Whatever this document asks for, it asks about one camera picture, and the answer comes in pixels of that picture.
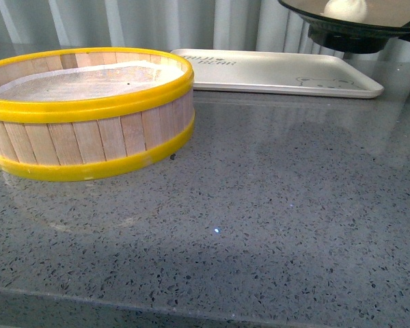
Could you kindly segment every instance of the yellow plastic band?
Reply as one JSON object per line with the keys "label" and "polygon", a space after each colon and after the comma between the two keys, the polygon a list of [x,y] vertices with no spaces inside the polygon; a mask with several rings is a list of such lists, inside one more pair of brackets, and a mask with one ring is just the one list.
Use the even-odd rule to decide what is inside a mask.
{"label": "yellow plastic band", "polygon": [[193,87],[193,68],[187,60],[171,53],[150,49],[105,47],[46,51],[2,59],[0,60],[0,67],[41,57],[99,52],[159,55],[180,62],[187,67],[187,71],[181,77],[169,83],[119,96],[57,102],[24,102],[0,99],[0,121],[64,123],[113,118],[170,103],[185,95]]}
{"label": "yellow plastic band", "polygon": [[193,119],[183,132],[169,141],[145,152],[140,152],[121,159],[82,165],[35,165],[10,161],[0,156],[0,169],[10,174],[35,180],[47,181],[82,181],[107,178],[124,174],[153,164],[170,156],[190,139],[194,129]]}

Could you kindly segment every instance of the speckled countertop surface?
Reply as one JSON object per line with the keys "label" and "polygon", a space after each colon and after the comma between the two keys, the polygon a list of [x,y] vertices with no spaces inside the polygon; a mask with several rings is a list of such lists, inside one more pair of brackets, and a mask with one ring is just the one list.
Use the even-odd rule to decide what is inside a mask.
{"label": "speckled countertop surface", "polygon": [[355,65],[382,96],[195,92],[174,160],[0,171],[0,323],[410,327],[410,64]]}

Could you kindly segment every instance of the corrugated metal wall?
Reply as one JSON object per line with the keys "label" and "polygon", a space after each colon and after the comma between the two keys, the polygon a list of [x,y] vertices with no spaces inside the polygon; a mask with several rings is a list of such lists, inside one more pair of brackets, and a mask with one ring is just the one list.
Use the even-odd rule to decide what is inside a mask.
{"label": "corrugated metal wall", "polygon": [[[0,42],[344,54],[314,44],[308,26],[277,0],[0,0]],[[391,40],[359,59],[410,62]]]}

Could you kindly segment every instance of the white tray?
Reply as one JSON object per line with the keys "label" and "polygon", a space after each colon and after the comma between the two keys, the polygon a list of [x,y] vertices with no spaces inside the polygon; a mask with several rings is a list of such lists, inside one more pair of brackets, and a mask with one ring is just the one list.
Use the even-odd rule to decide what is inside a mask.
{"label": "white tray", "polygon": [[327,55],[178,49],[194,69],[197,90],[374,98],[384,87]]}

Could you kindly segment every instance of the bamboo steamer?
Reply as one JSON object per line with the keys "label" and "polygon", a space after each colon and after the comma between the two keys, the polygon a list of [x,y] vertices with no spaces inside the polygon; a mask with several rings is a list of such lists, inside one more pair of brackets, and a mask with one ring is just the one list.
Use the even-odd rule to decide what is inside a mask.
{"label": "bamboo steamer", "polygon": [[162,51],[89,48],[0,60],[0,87],[54,70],[146,60],[182,76],[146,90],[55,102],[0,99],[0,169],[49,181],[106,178],[173,154],[193,133],[193,69]]}

